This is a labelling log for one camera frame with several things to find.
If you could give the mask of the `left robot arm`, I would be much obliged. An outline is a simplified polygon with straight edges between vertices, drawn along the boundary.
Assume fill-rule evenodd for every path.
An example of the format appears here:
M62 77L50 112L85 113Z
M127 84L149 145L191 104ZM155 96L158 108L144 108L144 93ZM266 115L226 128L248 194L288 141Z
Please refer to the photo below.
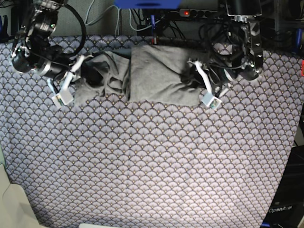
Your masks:
M206 60L189 59L187 79L206 89L202 103L216 110L222 96L238 76L258 78L263 68L259 0L221 0L217 11L181 9L180 16L204 19L199 38L206 46Z

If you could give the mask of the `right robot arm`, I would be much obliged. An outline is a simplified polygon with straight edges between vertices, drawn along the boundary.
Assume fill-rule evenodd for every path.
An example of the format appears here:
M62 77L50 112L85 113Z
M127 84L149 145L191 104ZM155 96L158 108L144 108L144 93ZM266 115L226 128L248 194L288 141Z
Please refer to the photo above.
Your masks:
M50 45L49 37L55 31L58 11L66 8L81 26L81 41L71 53L64 53L59 45ZM102 76L87 64L92 55L80 55L86 41L86 26L78 12L66 0L36 0L30 6L12 45L11 64L23 74L34 70L47 77L57 108L73 102L70 84L83 80L91 87L102 82Z

